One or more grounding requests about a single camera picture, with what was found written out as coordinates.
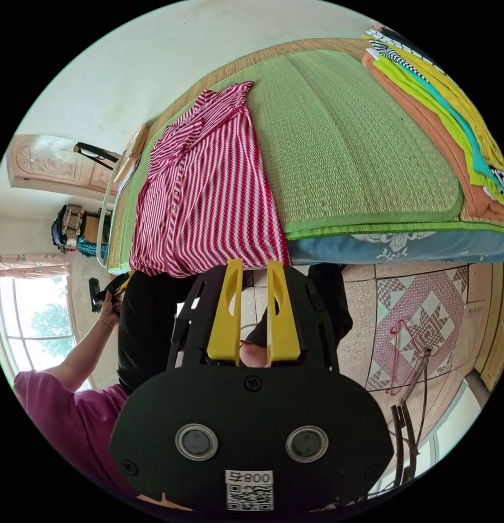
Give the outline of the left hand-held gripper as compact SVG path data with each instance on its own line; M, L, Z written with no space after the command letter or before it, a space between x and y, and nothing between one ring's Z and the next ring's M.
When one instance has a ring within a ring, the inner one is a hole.
M122 295L130 278L130 272L117 275L103 290L100 289L100 282L97 278L89 278L88 287L91 312L99 313L101 311L106 292L109 292L111 295Z

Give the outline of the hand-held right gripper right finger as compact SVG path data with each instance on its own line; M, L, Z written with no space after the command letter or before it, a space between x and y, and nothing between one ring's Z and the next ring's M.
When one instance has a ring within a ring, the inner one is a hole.
M267 364L295 362L300 344L294 320L285 267L279 261L267 264Z

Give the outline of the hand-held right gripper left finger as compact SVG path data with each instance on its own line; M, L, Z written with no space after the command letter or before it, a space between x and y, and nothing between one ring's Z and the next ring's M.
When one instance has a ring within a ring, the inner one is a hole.
M229 260L222 281L207 357L218 364L239 365L243 260Z

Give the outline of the person's left hand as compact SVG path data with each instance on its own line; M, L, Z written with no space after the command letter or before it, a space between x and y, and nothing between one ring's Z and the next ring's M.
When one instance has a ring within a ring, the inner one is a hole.
M101 307L99 321L111 329L115 328L119 323L120 310L121 301L119 297L107 291Z

